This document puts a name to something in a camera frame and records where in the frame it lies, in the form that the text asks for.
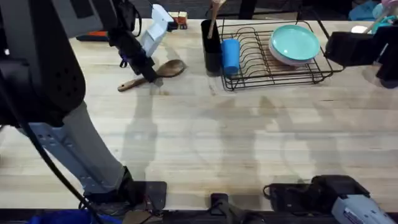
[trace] wooden utensil handle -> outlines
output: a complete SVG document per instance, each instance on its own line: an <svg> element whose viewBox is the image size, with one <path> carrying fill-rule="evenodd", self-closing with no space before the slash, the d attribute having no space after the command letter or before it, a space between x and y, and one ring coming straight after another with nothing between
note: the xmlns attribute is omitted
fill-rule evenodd
<svg viewBox="0 0 398 224"><path fill-rule="evenodd" d="M145 78L138 78L136 80L131 80L131 81L128 81L128 82L120 85L118 87L118 90L119 90L119 92L123 92L123 91L129 90L131 88L140 86L145 83L147 83L147 80Z"/></svg>

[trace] white object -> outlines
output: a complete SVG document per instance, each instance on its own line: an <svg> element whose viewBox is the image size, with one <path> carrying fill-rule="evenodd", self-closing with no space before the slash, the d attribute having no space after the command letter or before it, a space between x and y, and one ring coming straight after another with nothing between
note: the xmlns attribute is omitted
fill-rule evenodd
<svg viewBox="0 0 398 224"><path fill-rule="evenodd" d="M366 26L354 26L354 27L351 29L351 32L352 32L352 33L355 33L355 34L363 34L363 32L365 32L366 29L367 29Z"/></svg>
<svg viewBox="0 0 398 224"><path fill-rule="evenodd" d="M165 36L169 22L174 21L170 14L158 4L152 6L152 19L154 23L144 32L140 40L147 57L152 56Z"/></svg>
<svg viewBox="0 0 398 224"><path fill-rule="evenodd" d="M310 60L293 60L290 58L287 58L283 55L281 55L280 53L278 53L278 51L276 51L276 49L274 49L274 47L272 46L272 42L271 40L269 40L269 51L271 52L272 56L274 56L275 59L277 59L278 61L286 64L286 65L291 65L291 66L295 66L295 67L300 67L303 66L307 63L312 63L313 59Z"/></svg>

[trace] dish rack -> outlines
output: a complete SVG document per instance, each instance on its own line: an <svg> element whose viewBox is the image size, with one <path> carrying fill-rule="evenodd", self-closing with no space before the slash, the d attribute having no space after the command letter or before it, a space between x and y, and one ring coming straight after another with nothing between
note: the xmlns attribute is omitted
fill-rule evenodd
<svg viewBox="0 0 398 224"><path fill-rule="evenodd" d="M269 51L269 40L276 28L286 24L295 24L314 32L308 22L298 19L280 22L244 22L235 24L235 21L228 25L228 20L224 17L222 25L218 26L220 41L236 39L240 43L239 72L230 76L225 74L222 69L221 79L224 89L227 91L272 85L317 84L331 77L334 73L344 70L344 67L325 57L321 40L320 53L313 59L312 63L301 67L285 65L272 56ZM317 24L326 37L325 44L329 34L319 19L317 19Z"/></svg>

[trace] blue cup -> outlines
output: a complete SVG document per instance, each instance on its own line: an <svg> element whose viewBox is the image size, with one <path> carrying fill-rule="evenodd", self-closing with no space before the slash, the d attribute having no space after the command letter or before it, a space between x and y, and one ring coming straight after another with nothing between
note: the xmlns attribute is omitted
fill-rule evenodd
<svg viewBox="0 0 398 224"><path fill-rule="evenodd" d="M234 39L224 40L221 43L221 50L223 51L223 67L226 75L235 75L239 71L239 41Z"/></svg>

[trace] wooden table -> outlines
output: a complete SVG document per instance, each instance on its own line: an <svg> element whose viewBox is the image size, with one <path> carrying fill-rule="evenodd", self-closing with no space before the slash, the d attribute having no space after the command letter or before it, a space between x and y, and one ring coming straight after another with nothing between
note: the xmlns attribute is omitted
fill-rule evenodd
<svg viewBox="0 0 398 224"><path fill-rule="evenodd" d="M119 93L135 75L119 68L117 50L71 40L91 118L136 180L166 181L167 209L205 208L213 192L230 194L242 208L270 209L266 184L347 174L383 209L398 212L398 91L377 84L376 68L348 68L318 85L229 93L220 77L206 75L200 22L167 34L156 51L156 67L175 58L188 65L161 88ZM353 25L325 22L330 32ZM325 44L321 30L315 33ZM77 207L27 138L7 127L0 144L1 208Z"/></svg>

